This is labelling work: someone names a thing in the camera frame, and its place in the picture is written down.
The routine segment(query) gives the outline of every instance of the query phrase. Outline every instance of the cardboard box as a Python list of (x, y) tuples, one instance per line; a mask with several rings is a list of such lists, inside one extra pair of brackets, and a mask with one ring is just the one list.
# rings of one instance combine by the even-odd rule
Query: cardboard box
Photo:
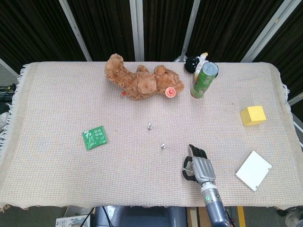
[[(80, 227), (87, 215), (68, 218), (57, 218), (55, 227)], [(93, 227), (92, 214), (86, 219), (83, 227)]]

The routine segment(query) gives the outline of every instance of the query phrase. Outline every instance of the metal frame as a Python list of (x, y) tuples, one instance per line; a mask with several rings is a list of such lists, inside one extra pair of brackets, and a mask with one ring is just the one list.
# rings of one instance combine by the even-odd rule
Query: metal frame
[(129, 0), (131, 10), (134, 57), (144, 61), (143, 0)]
[(189, 18), (189, 21), (188, 21), (186, 35), (185, 35), (185, 38), (184, 38), (182, 52), (181, 52), (181, 55), (177, 59), (174, 60), (174, 62), (179, 62), (179, 61), (184, 62), (187, 59), (187, 56), (185, 54), (187, 52), (190, 37), (191, 37), (191, 34), (193, 32), (193, 28), (194, 28), (194, 25), (195, 25), (197, 12), (199, 10), (199, 5), (200, 5), (200, 0), (194, 0), (194, 4), (193, 4), (193, 7), (191, 9), (190, 18)]
[(4, 68), (6, 68), (11, 74), (13, 74), (16, 78), (19, 77), (19, 75), (7, 64), (4, 60), (0, 58), (0, 64), (3, 65)]
[(79, 46), (84, 54), (84, 57), (87, 61), (92, 61), (91, 57), (90, 57), (90, 54), (89, 54), (89, 51), (87, 50), (87, 47), (85, 45), (85, 42), (82, 38), (82, 35), (80, 33), (80, 30), (78, 28), (78, 25), (76, 23), (76, 20), (74, 18), (74, 15), (72, 14), (72, 11), (71, 11), (71, 8), (67, 2), (67, 0), (59, 0), (60, 2), (60, 5), (64, 11), (64, 14), (68, 20), (68, 22), (70, 23), (70, 26), (71, 26), (71, 29), (72, 31), (74, 32), (75, 36), (76, 36), (76, 39), (79, 43)]
[[(303, 135), (303, 122), (300, 121), (300, 119), (293, 114), (293, 122), (294, 122), (294, 126), (300, 131), (299, 133), (301, 133)], [(301, 147), (303, 148), (303, 144), (302, 144), (303, 141), (300, 141), (300, 145)]]
[(276, 31), (286, 21), (288, 16), (293, 12), (293, 10), (297, 7), (297, 5), (299, 5), (300, 2), (301, 0), (285, 0), (281, 4), (263, 31), (260, 33), (256, 41), (247, 51), (241, 62), (252, 62), (257, 57), (264, 46), (273, 37)]
[(298, 94), (296, 97), (292, 98), (288, 101), (289, 105), (296, 104), (297, 102), (300, 102), (303, 99), (303, 92)]

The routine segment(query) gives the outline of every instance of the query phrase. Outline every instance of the pringles can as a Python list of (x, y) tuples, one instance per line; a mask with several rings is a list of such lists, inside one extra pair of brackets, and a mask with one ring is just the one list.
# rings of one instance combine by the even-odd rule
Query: pringles can
[(218, 75), (218, 66), (213, 62), (206, 62), (195, 81), (190, 93), (195, 98), (202, 98), (213, 79)]

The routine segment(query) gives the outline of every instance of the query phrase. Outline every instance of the white square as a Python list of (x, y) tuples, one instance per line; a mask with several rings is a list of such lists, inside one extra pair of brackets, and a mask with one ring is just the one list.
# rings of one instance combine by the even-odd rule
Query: white square
[(271, 167), (271, 164), (265, 161), (255, 151), (252, 151), (252, 153), (236, 173), (236, 176), (242, 180), (249, 188), (255, 191)]

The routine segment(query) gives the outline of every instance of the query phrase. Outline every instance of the brown teddy bear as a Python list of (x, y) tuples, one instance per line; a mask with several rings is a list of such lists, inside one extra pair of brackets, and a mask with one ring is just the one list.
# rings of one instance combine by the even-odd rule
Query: brown teddy bear
[(124, 67), (123, 58), (116, 53), (106, 62), (104, 72), (110, 81), (124, 88), (126, 94), (133, 100), (147, 98), (156, 93), (165, 94), (168, 87), (173, 87), (176, 94), (184, 88), (179, 75), (163, 65), (158, 65), (154, 73), (139, 65), (137, 72), (132, 73)]

